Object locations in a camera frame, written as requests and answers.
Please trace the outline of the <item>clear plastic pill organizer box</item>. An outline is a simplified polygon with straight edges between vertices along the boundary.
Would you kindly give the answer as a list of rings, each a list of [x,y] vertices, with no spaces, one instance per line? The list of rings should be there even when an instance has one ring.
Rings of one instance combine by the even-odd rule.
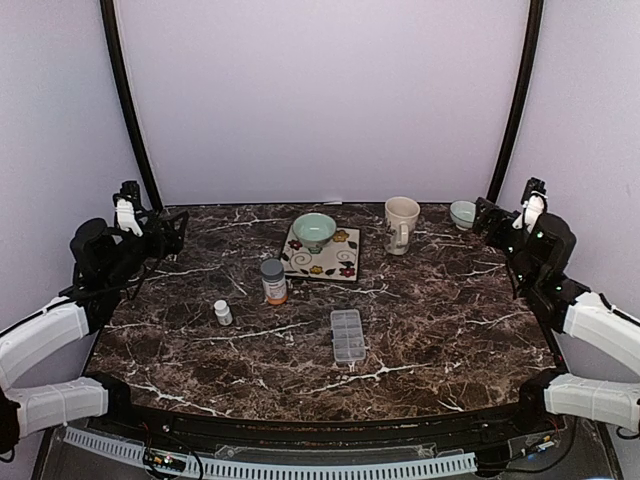
[[[356,309],[334,310],[330,314],[334,360],[338,364],[364,361],[366,346],[360,312]]]

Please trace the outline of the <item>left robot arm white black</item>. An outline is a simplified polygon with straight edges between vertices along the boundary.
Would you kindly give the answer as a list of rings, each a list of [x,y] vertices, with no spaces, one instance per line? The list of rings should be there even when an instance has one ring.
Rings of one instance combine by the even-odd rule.
[[[49,304],[1,333],[1,452],[12,453],[35,432],[71,421],[102,417],[120,436],[141,427],[128,384],[108,374],[18,388],[28,370],[61,350],[102,330],[122,296],[137,291],[160,263],[181,252],[189,215],[133,212],[114,227],[102,218],[84,222],[70,242],[73,280]]]

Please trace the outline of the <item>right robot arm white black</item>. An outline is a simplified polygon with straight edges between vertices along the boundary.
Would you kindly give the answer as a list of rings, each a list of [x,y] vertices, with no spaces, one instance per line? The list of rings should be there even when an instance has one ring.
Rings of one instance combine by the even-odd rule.
[[[638,318],[565,274],[576,237],[561,217],[533,204],[528,200],[521,212],[508,212],[479,198],[473,230],[504,253],[515,296],[525,301],[541,326],[586,342],[637,372]],[[638,434],[639,386],[582,378],[563,367],[546,369],[520,387],[519,404],[511,412],[510,424],[521,434],[534,432],[549,414]]]

